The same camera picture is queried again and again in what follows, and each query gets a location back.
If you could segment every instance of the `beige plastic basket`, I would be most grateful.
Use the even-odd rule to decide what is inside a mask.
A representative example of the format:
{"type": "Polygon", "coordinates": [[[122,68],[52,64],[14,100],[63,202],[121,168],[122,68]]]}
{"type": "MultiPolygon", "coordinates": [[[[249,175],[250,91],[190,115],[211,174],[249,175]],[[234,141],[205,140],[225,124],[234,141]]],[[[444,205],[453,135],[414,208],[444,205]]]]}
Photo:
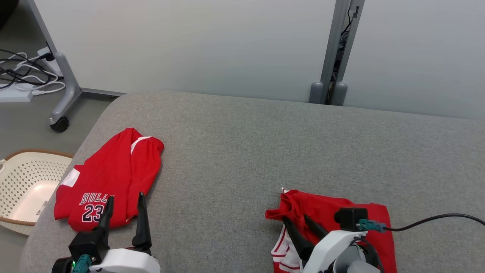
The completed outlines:
{"type": "Polygon", "coordinates": [[[0,225],[29,235],[72,157],[28,149],[0,160],[0,225]]]}

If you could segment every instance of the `gray fabric surface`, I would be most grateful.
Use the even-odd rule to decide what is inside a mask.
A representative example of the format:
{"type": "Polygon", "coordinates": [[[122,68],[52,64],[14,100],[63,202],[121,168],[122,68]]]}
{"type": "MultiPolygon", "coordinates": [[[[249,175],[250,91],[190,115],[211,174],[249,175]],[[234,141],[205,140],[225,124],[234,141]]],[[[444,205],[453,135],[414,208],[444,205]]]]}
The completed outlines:
{"type": "MultiPolygon", "coordinates": [[[[124,95],[73,160],[126,127],[165,144],[148,195],[162,272],[272,272],[281,223],[264,212],[281,187],[388,207],[394,227],[440,213],[485,219],[485,123],[404,113],[181,92],[124,95]]],[[[74,232],[52,197],[21,271],[50,272],[74,232]]],[[[128,247],[136,222],[110,233],[128,247]]],[[[485,227],[438,220],[394,234],[401,273],[482,272],[485,227]]]]}

